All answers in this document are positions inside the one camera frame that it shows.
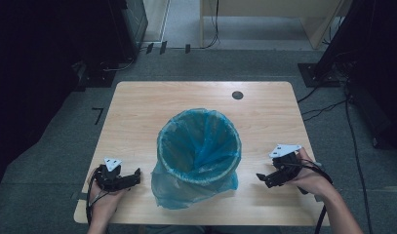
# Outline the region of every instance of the gray carpet floor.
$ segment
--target gray carpet floor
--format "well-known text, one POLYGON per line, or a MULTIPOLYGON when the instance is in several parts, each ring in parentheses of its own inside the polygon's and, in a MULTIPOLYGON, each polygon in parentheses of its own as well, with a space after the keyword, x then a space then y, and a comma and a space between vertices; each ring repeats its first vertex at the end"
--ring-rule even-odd
MULTIPOLYGON (((116 74, 112 88, 72 93, 41 140, 13 162, 0 186, 0 233, 85 233, 73 220, 80 191, 95 151, 116 84, 121 81, 288 81, 297 98, 305 88, 298 62, 317 62, 322 52, 168 49, 142 52, 116 74), (104 108, 99 123, 99 112, 104 108)), ((299 105, 300 112, 344 99, 344 88, 321 88, 299 105)), ((397 233, 397 151, 374 149, 372 135, 355 105, 348 105, 369 198, 374 233, 397 233)), ((349 208, 368 232, 363 191, 345 108, 305 122, 316 159, 333 178, 349 208)), ((283 227, 284 233, 312 233, 314 227, 283 227)), ((136 225, 111 225, 110 232, 137 233, 136 225)), ((330 233, 323 227, 322 233, 330 233)))

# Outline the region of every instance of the table top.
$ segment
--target table top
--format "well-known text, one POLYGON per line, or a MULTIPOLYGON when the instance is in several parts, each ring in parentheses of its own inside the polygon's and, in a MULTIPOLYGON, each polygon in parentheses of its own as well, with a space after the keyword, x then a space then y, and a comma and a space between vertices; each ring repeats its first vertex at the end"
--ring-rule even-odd
MULTIPOLYGON (((121 82, 111 102, 88 171, 103 158, 123 161, 121 176, 141 169, 141 183, 129 191, 112 223, 183 225, 315 225, 323 207, 311 194, 291 185, 267 188, 256 173, 275 171, 268 157, 277 143, 300 144, 314 159, 290 83, 287 82, 121 82), (232 93, 244 96, 235 99, 232 93), (236 170, 238 189, 220 193, 187 209, 157 207, 151 172, 157 162, 156 139, 166 123, 183 110, 206 108, 224 114, 241 142, 236 170)), ((82 192, 87 192, 85 182, 82 192)), ((87 222, 85 201, 74 219, 87 222)), ((324 225, 329 225, 327 218, 324 225)))

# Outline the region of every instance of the wooden table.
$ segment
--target wooden table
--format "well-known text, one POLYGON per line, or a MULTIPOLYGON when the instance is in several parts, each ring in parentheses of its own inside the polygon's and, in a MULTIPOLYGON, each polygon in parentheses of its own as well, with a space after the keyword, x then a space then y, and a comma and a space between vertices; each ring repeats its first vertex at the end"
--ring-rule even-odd
MULTIPOLYGON (((314 158, 290 83, 122 82, 116 88, 89 171, 103 163, 103 157, 123 160, 121 176, 141 168, 141 184, 125 195, 113 223, 315 225, 323 204, 313 195, 302 195, 290 185, 267 188, 256 176, 275 171, 267 154, 277 143, 301 144, 314 158), (234 99, 235 91, 244 97, 234 99), (158 133, 178 113, 201 107, 223 113, 240 135, 238 189, 184 210, 157 207, 151 172, 157 161, 158 133)), ((82 191, 87 189, 85 182, 82 191)), ((85 201, 79 200, 74 219, 87 222, 85 201)))
MULTIPOLYGON (((204 17, 216 15, 217 0, 200 1, 200 43, 204 47, 204 17)), ((340 13, 345 14, 346 8, 350 6, 344 5, 344 1, 227 0, 219 1, 218 16, 299 18, 312 48, 318 49, 335 17, 340 13)))

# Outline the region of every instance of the trash can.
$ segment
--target trash can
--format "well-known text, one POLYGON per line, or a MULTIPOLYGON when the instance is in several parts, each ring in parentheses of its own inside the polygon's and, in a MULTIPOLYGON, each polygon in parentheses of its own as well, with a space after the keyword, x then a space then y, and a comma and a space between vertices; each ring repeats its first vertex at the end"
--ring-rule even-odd
POLYGON ((184 209, 237 189, 241 141, 231 121, 218 111, 185 110, 159 133, 157 159, 151 182, 157 205, 184 209))

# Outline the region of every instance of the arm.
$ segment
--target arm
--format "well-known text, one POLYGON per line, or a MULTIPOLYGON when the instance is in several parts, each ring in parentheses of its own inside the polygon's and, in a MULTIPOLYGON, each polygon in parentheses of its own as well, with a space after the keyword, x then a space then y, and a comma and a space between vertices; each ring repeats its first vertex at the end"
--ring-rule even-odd
MULTIPOLYGON (((312 161, 304 148, 299 151, 298 157, 299 159, 312 161)), ((309 169, 302 169, 298 176, 287 184, 296 185, 323 199, 333 233, 363 233, 340 194, 321 175, 309 169)))
MULTIPOLYGON (((120 200, 127 191, 128 190, 124 189, 109 193, 93 204, 92 222, 89 226, 88 234, 106 233, 107 224, 115 214, 120 200)), ((98 187, 98 184, 94 182, 90 195, 91 201, 93 201, 98 194, 101 196, 104 194, 104 192, 101 191, 101 189, 98 187)))

